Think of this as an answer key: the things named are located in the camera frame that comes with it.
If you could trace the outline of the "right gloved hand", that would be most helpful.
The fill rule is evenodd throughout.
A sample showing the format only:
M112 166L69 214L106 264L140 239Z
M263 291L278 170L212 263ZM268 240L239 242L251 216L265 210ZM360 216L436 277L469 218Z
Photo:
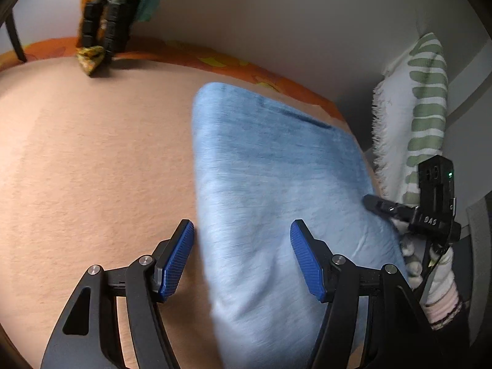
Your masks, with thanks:
M448 247L444 255L430 248L430 264L425 267L418 255L419 240L408 232L408 224L392 219L398 229L399 246L404 257L405 274L412 290L423 286L421 307L433 330L442 330L463 310L452 269L454 251Z

